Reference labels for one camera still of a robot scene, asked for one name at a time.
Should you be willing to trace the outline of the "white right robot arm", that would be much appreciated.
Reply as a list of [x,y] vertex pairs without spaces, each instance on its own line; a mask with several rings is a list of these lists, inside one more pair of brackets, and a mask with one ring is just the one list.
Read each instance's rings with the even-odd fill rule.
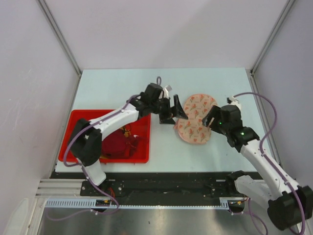
[[267,211],[276,228],[283,231],[298,223],[304,224],[313,215],[313,191],[302,187],[281,166],[269,157],[256,132],[243,126],[237,105],[214,105],[203,118],[204,126],[226,136],[228,144],[241,153],[257,170],[265,185],[237,171],[225,184],[230,196],[248,196]]

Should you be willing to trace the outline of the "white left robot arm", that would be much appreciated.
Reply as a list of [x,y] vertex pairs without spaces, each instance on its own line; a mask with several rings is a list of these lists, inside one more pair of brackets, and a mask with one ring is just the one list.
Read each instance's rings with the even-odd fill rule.
[[170,104],[170,90],[170,86],[150,83],[145,91],[131,96],[122,107],[98,118],[82,118],[76,122],[66,152],[71,152],[78,160],[78,165],[91,182],[91,190],[96,195],[104,195],[108,190],[106,174],[99,160],[102,141],[106,137],[149,114],[158,115],[161,124],[175,124],[174,118],[188,119],[178,95],[174,95],[174,104]]

